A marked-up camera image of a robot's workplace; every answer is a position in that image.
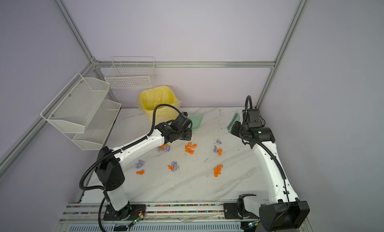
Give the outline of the green plastic dustpan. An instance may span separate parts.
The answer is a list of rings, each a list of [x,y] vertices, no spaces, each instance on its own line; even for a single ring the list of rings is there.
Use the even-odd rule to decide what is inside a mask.
[[[192,131],[197,131],[201,126],[203,115],[189,114],[188,117],[192,121]]]

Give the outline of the green hand brush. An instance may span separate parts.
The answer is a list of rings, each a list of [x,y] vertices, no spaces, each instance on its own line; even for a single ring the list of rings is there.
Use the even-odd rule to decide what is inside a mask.
[[[239,121],[240,121],[240,115],[239,115],[239,113],[235,112],[231,122],[227,126],[227,130],[228,130],[229,133],[232,131],[232,128],[233,128],[234,124],[236,122],[239,122]]]

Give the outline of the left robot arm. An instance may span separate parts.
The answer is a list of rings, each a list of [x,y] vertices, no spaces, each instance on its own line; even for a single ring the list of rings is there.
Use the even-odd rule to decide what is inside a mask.
[[[96,165],[95,172],[104,187],[103,194],[109,205],[109,216],[114,220],[127,220],[133,213],[124,189],[124,167],[152,149],[176,140],[190,141],[191,138],[192,121],[188,118],[188,113],[182,112],[176,119],[155,126],[149,136],[145,135],[113,150],[102,148],[98,159],[106,155],[109,157]]]

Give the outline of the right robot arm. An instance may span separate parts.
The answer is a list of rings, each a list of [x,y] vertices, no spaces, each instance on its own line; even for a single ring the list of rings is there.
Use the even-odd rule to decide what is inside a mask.
[[[310,207],[300,200],[291,186],[278,155],[273,132],[263,124],[257,109],[244,109],[243,119],[235,121],[231,134],[249,145],[257,156],[268,184],[268,198],[242,194],[237,199],[236,217],[259,219],[267,232],[298,229],[307,218]]]

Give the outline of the orange scraps centre pile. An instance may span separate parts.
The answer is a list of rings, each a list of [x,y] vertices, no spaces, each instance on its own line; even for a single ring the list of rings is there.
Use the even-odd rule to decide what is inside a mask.
[[[196,147],[197,147],[197,144],[190,142],[187,145],[185,145],[185,152],[190,154],[190,155],[193,155],[195,153]]]

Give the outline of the orange purple scraps left-centre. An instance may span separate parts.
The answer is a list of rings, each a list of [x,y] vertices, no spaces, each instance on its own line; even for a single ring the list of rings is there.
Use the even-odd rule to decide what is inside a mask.
[[[171,147],[168,144],[157,147],[158,152],[169,152],[170,149],[171,149]]]

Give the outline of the purple orange scraps right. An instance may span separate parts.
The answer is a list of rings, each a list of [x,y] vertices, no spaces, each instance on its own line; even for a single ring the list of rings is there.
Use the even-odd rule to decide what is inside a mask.
[[[213,152],[221,156],[223,154],[223,150],[221,148],[218,148],[217,146],[214,146]]]

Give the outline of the purple orange scraps lower centre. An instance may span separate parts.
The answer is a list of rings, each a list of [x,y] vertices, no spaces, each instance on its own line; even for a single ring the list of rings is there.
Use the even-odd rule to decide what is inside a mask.
[[[168,165],[168,169],[172,172],[175,172],[179,169],[179,165],[176,161],[173,161],[170,165]]]

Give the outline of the orange scraps lower right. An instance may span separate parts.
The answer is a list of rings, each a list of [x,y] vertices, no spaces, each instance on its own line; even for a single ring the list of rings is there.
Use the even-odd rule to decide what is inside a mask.
[[[223,165],[218,165],[214,167],[214,177],[217,178],[221,174],[222,168],[223,168]]]

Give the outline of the yellow lined trash bin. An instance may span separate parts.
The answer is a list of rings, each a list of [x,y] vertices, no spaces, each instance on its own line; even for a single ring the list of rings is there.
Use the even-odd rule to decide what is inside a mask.
[[[173,90],[167,86],[152,88],[139,94],[139,109],[148,116],[150,122],[153,121],[155,107],[160,104],[171,105],[179,110],[181,101],[175,96]],[[156,111],[155,125],[174,120],[178,115],[179,113],[175,109],[159,107]]]

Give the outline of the orange scrap far left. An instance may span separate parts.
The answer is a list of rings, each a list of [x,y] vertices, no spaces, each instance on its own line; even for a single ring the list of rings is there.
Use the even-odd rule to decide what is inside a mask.
[[[144,173],[145,173],[144,170],[141,170],[141,171],[136,172],[137,175],[143,175]]]

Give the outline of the lower white mesh shelf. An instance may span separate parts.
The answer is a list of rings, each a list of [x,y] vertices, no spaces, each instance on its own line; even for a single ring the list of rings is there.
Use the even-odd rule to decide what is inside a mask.
[[[103,100],[85,132],[76,134],[72,142],[83,151],[100,150],[104,146],[120,110],[120,103]]]

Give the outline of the white mesh shelf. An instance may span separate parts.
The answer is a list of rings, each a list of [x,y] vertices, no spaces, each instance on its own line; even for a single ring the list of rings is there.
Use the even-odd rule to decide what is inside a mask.
[[[104,146],[120,110],[120,103],[103,100],[85,132],[76,134],[72,142],[83,151],[100,150]]]
[[[78,73],[40,115],[63,134],[83,134],[109,90],[108,82]]]

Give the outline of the upper white mesh shelf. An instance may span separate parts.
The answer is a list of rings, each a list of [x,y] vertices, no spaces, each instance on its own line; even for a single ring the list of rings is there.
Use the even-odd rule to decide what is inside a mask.
[[[109,90],[108,82],[78,73],[40,115],[63,134],[83,134]]]

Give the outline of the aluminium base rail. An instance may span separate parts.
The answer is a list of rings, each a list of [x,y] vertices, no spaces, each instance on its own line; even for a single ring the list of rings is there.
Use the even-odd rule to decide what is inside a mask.
[[[132,203],[119,221],[108,204],[68,204],[56,232],[263,232],[261,220],[241,216],[235,201]]]

